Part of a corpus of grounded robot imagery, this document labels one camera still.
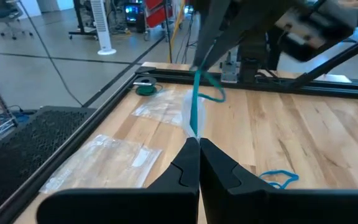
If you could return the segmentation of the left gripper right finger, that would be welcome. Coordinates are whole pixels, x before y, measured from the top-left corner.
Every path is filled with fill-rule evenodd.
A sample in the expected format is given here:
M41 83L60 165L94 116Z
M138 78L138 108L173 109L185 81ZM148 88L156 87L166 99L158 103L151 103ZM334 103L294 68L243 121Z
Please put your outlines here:
M208 223L358 224L358 190L277 189L209 139L200 144L200 187Z

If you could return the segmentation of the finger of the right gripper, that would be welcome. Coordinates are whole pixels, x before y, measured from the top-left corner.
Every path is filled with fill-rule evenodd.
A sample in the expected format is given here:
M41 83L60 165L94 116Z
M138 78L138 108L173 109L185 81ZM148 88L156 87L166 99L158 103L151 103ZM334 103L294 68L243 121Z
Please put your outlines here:
M272 27L271 0L241 0L231 3L225 13L219 32L201 68L208 70L227 51L266 33Z
M193 0L193 6L196 12L200 14L201 19L193 60L194 67L201 69L206 64L206 57L219 32L230 3L231 0Z

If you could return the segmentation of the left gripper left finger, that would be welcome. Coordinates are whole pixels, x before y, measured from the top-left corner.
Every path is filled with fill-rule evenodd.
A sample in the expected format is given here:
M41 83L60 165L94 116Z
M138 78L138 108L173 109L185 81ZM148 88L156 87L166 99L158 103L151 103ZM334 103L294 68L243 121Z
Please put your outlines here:
M140 189L69 189L48 196L37 224L196 223L200 144L188 138L167 169Z

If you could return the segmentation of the clear plastic zip bag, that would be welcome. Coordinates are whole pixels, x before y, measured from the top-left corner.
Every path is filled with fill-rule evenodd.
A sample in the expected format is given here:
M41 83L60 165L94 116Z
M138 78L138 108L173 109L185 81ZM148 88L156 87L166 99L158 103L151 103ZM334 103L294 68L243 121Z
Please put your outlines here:
M162 90L149 97L132 115L180 126L183 103L186 96L191 97L191 93L191 90Z
M192 90L187 90L185 92L182 106L181 106L181 127L188 138L196 138L197 141L203 136L205 120L206 120L206 108L204 106L204 98L198 97L198 109L197 109L197 121L198 128L197 133L193 131L190 125L190 116L191 116L191 101L192 101Z
M73 153L40 189L52 194L74 188L141 188L160 149L98 135Z

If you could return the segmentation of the red tool cart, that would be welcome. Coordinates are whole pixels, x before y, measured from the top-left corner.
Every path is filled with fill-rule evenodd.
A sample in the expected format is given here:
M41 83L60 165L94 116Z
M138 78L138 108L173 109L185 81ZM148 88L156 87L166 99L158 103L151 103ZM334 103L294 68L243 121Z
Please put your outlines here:
M171 0L144 0L144 40L150 39L150 29L159 25L165 32L165 40L170 40L169 18L173 16Z

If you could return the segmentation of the black computer with lights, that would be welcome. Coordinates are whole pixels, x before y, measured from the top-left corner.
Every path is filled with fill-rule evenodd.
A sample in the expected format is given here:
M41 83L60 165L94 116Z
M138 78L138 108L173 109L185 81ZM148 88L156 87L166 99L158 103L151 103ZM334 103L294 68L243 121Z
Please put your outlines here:
M127 0L124 3L124 14L127 25L135 27L136 32L145 32L143 0Z

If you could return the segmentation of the white tower fan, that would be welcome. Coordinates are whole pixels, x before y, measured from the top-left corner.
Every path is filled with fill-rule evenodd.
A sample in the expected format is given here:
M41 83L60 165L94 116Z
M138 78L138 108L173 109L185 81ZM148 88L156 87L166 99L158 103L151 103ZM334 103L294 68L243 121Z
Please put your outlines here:
M109 27L106 18L103 0L90 0L100 50L98 55L112 55L116 53L116 49L112 48L109 35Z

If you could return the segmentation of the black rolling stand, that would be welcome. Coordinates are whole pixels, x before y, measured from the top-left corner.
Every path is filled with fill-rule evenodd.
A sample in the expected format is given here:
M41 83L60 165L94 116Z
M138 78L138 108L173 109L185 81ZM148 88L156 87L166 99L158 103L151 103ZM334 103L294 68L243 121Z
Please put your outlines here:
M71 31L68 33L68 38L71 40L73 38L74 35L83 35L83 36L88 36L88 37L93 37L95 40L98 40L98 35L96 33L96 29L91 29L90 31L85 31L85 27L84 27L84 23L81 17L81 12L80 12L80 0L73 0L73 5L74 5L74 9L75 9L75 14L76 14L76 18L77 18L77 30L76 31Z

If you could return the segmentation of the black perforated metal box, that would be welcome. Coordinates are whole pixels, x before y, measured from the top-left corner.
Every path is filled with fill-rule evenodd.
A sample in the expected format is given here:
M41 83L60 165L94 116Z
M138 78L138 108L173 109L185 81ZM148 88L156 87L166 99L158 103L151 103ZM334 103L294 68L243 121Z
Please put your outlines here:
M44 106L0 140L0 206L95 112Z

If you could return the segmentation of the black office chair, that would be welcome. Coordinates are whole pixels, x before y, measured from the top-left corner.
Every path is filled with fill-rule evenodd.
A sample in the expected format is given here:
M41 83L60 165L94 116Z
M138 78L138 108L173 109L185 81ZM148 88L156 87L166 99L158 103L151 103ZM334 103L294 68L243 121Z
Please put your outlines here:
M20 22L19 18L23 14L24 11L22 10L21 0L0 0L0 23L6 25L6 28L0 31L0 36L5 37L9 34L13 40L16 40L16 34L21 33L33 37L34 35L30 30L11 25L13 22Z

